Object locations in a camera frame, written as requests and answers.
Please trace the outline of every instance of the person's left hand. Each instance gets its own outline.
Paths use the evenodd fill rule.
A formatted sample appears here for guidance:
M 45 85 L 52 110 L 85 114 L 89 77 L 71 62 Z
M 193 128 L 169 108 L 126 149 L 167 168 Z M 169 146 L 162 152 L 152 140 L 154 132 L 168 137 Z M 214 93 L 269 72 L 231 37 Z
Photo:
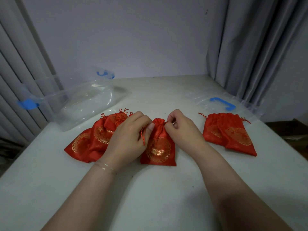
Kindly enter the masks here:
M 143 145 L 140 131 L 146 126 L 148 127 L 142 133 L 145 139 L 145 145 Z M 118 171 L 144 152 L 154 127 L 155 124 L 148 116 L 140 111 L 134 113 L 117 127 L 107 150 L 98 161 Z

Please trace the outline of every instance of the clear bracelet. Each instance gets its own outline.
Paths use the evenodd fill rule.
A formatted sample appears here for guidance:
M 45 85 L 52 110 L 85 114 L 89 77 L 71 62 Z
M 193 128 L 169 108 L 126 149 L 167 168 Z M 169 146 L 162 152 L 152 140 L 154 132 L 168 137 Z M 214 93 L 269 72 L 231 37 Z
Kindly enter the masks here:
M 116 175 L 116 176 L 118 175 L 113 168 L 111 168 L 110 166 L 106 165 L 105 163 L 97 161 L 97 162 L 95 162 L 95 165 L 97 165 L 98 167 L 102 168 L 103 170 L 106 170 L 106 171 L 110 172 L 113 175 Z

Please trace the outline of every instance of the filled red pouch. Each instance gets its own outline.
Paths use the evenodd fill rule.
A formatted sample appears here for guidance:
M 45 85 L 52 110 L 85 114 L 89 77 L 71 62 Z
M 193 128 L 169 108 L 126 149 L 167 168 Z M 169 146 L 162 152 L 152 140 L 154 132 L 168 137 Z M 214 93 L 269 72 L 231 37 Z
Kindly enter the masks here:
M 104 127 L 107 130 L 110 130 L 113 132 L 116 131 L 116 128 L 128 118 L 127 112 L 125 112 L 127 110 L 129 109 L 125 108 L 123 112 L 122 109 L 120 109 L 118 113 L 114 113 L 114 114 L 107 116 L 105 123 L 104 123 Z
M 102 114 L 101 117 L 102 118 L 94 123 L 90 134 L 89 158 L 91 158 L 92 161 L 97 161 L 102 157 L 114 133 L 114 131 L 108 130 L 104 126 L 108 116 Z
M 148 146 L 141 155 L 140 163 L 176 166 L 175 143 L 165 130 L 165 120 L 155 118 L 153 123 L 155 123 L 155 127 Z
M 243 121 L 239 115 L 232 113 L 219 113 L 217 121 L 225 148 L 257 156 L 252 141 L 245 130 Z
M 88 156 L 91 129 L 92 128 L 86 129 L 79 134 L 66 148 L 64 148 L 64 151 L 76 160 L 86 163 L 92 162 L 93 160 Z
M 209 114 L 207 117 L 206 116 L 204 117 L 206 118 L 206 121 L 204 124 L 203 133 L 202 133 L 203 138 L 207 142 L 224 146 L 224 142 L 222 140 L 220 130 L 218 129 L 218 126 L 217 126 L 217 120 L 219 118 L 218 114 L 212 113 L 212 114 Z

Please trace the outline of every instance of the vertical blind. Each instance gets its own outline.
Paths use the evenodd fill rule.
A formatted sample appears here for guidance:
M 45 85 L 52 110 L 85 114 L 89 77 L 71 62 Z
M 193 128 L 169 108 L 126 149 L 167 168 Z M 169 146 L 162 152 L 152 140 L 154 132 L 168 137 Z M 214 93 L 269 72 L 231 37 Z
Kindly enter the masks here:
M 0 0 L 0 126 L 17 143 L 31 141 L 48 123 L 39 108 L 18 104 L 21 84 L 52 76 L 14 0 Z M 43 95 L 42 87 L 32 93 Z

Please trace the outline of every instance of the white table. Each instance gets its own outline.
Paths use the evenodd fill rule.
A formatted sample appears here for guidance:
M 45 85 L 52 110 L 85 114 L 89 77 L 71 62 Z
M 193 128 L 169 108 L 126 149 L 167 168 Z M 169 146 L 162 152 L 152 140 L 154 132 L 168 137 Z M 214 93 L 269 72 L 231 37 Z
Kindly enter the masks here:
M 129 95 L 112 107 L 164 118 L 176 108 L 202 131 L 203 111 L 185 91 L 217 86 L 205 76 L 118 79 Z M 92 164 L 63 149 L 99 115 L 61 132 L 50 123 L 0 178 L 0 230 L 39 230 Z M 261 121 L 247 128 L 257 157 L 211 144 L 293 229 L 308 228 L 308 162 Z M 116 178 L 98 230 L 217 230 L 219 225 L 195 162 L 179 148 L 177 167 L 135 161 Z

